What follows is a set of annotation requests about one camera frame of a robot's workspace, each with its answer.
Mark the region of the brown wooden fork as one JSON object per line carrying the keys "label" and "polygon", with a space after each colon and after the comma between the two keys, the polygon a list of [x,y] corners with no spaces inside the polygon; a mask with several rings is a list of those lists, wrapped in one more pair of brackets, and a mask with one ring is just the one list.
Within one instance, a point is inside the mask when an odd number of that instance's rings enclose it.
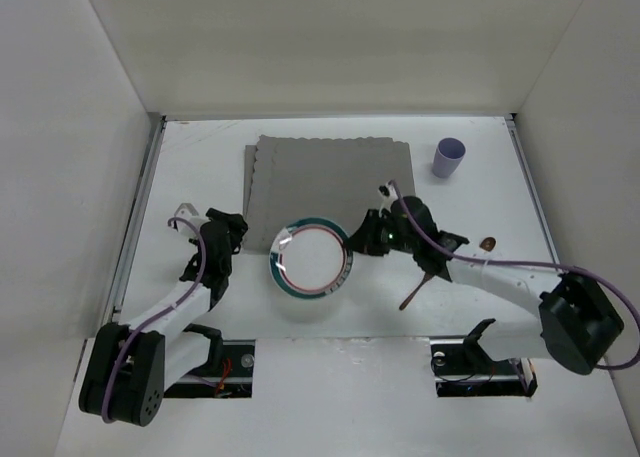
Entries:
{"label": "brown wooden fork", "polygon": [[425,274],[419,284],[408,294],[408,296],[400,303],[398,310],[404,311],[412,300],[416,297],[416,295],[420,292],[420,290],[433,278],[430,274]]}

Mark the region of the grey cloth placemat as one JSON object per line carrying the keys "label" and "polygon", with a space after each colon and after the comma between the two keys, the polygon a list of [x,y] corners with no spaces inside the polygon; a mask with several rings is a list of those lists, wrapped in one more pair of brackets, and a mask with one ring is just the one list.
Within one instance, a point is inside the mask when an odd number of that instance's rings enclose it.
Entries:
{"label": "grey cloth placemat", "polygon": [[325,217],[354,232],[378,187],[394,179],[415,192],[410,146],[390,137],[284,138],[262,135],[245,220],[244,247],[265,253],[281,228],[306,217]]}

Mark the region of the white plate with green rim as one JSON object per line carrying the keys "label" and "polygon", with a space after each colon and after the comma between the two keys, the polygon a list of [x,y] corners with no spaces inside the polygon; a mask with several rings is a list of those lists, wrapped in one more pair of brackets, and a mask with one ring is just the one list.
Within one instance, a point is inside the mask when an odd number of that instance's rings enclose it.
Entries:
{"label": "white plate with green rim", "polygon": [[346,240],[346,232],[326,218],[303,218],[283,227],[269,250],[274,283],[301,300],[322,299],[336,292],[353,266],[353,252],[344,247]]}

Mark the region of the lilac plastic cup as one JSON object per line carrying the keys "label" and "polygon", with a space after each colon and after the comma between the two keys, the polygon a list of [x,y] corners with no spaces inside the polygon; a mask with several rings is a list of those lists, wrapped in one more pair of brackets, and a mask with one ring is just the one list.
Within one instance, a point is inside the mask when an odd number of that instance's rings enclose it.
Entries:
{"label": "lilac plastic cup", "polygon": [[449,178],[457,170],[465,154],[466,147],[462,141],[452,137],[440,140],[435,149],[432,173],[438,178]]}

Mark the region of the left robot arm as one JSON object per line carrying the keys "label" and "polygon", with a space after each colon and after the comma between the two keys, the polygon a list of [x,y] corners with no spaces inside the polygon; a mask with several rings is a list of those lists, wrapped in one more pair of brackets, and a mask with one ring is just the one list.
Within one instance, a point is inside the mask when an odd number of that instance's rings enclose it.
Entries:
{"label": "left robot arm", "polygon": [[222,300],[248,226],[239,214],[181,207],[168,221],[196,247],[169,294],[124,323],[103,325],[94,340],[79,409],[106,423],[145,427],[164,399],[248,398],[255,344],[224,339],[198,323]]}

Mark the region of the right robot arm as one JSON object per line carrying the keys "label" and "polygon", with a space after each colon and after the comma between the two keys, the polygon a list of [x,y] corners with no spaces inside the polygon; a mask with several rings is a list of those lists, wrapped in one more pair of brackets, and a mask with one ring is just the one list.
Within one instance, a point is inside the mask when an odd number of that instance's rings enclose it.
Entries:
{"label": "right robot arm", "polygon": [[503,266],[478,244],[438,229],[415,196],[368,210],[344,246],[370,256],[407,253],[429,276],[482,290],[530,313],[533,318],[525,323],[484,319],[465,336],[466,343],[493,361],[553,359],[588,375],[624,329],[594,278],[570,270],[537,270],[531,264]]}

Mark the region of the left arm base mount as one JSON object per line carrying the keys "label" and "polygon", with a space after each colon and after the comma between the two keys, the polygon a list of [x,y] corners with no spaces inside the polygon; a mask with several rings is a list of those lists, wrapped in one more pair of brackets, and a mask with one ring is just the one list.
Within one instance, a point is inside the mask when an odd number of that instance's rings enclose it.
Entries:
{"label": "left arm base mount", "polygon": [[225,340],[220,357],[181,377],[169,387],[168,399],[250,398],[255,365],[255,340]]}

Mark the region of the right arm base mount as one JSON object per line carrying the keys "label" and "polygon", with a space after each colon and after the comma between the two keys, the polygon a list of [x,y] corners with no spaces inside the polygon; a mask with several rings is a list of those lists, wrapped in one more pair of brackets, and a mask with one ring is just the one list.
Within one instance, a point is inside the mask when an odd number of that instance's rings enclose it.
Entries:
{"label": "right arm base mount", "polygon": [[462,338],[430,341],[430,367],[438,397],[531,398],[538,380],[529,359],[493,361]]}

